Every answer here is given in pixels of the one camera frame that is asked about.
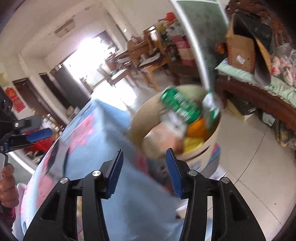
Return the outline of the person's left hand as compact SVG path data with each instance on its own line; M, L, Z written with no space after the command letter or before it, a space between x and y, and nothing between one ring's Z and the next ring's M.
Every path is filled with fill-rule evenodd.
M12 164L7 164L1 171L0 200L1 204L7 208L15 208L19 204L19 194L16 188L14 170Z

